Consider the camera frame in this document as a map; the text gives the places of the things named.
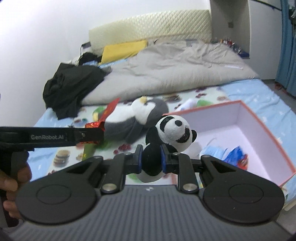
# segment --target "cream quilted headboard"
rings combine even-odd
[[[209,10],[149,13],[108,23],[89,31],[92,49],[97,54],[101,54],[104,46],[109,44],[160,37],[210,42],[212,24]]]

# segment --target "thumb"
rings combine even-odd
[[[0,189],[13,192],[17,190],[17,181],[6,175],[2,170],[0,170]]]

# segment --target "blue curtain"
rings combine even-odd
[[[279,68],[276,82],[282,84],[293,96],[296,96],[296,38],[289,19],[289,5],[287,0],[281,0],[282,12],[282,43]]]

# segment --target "gray blanket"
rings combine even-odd
[[[153,45],[112,68],[105,80],[84,98],[83,105],[258,78],[227,46],[201,42],[191,47],[186,47],[184,42]]]

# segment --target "penguin plush toy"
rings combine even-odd
[[[164,176],[161,165],[161,145],[170,153],[185,151],[197,138],[188,122],[178,116],[162,116],[146,134],[146,148],[142,154],[142,172],[137,177],[144,183],[153,182]]]
[[[137,98],[129,106],[116,106],[104,123],[104,139],[132,144],[167,112],[168,106],[163,100],[149,96]]]

